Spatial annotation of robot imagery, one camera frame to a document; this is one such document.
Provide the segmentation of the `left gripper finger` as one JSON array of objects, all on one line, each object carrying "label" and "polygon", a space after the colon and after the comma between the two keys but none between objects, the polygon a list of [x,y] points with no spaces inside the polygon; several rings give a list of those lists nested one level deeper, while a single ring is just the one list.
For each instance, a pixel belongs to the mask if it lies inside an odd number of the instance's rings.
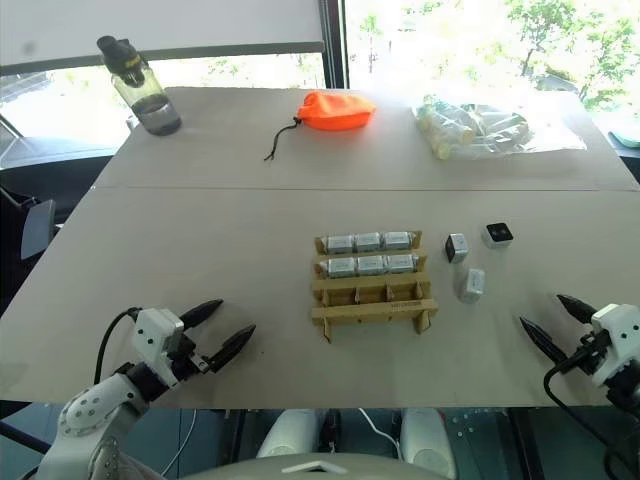
[{"label": "left gripper finger", "polygon": [[207,360],[209,370],[217,373],[224,368],[249,342],[255,329],[255,324],[249,325],[225,340],[220,350]]},{"label": "left gripper finger", "polygon": [[223,299],[214,299],[191,308],[180,316],[184,328],[191,329],[208,320],[223,303]]}]

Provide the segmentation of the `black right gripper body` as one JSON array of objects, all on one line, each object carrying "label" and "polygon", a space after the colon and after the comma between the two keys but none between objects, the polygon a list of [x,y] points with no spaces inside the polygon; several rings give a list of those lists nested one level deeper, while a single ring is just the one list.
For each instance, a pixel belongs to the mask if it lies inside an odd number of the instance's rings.
[{"label": "black right gripper body", "polygon": [[608,348],[608,332],[599,331],[585,334],[575,353],[566,360],[563,372],[579,369],[586,375],[593,375],[604,361]]}]

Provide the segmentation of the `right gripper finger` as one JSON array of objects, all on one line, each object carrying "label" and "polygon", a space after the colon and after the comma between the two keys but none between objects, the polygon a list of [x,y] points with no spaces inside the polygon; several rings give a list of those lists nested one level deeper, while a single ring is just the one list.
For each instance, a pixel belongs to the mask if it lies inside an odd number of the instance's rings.
[{"label": "right gripper finger", "polygon": [[521,326],[533,344],[549,359],[554,365],[566,366],[568,356],[554,344],[550,335],[538,324],[525,317],[519,318]]},{"label": "right gripper finger", "polygon": [[565,310],[580,323],[590,323],[597,312],[593,306],[573,296],[557,294],[556,297]]}]

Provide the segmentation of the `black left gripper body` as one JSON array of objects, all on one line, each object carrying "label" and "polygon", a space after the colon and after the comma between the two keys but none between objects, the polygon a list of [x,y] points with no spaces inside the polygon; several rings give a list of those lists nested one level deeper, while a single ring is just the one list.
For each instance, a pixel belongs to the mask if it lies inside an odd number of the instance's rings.
[{"label": "black left gripper body", "polygon": [[206,373],[217,373],[221,367],[213,357],[201,356],[196,352],[196,344],[185,333],[179,336],[177,347],[169,353],[171,371],[179,382]]}]

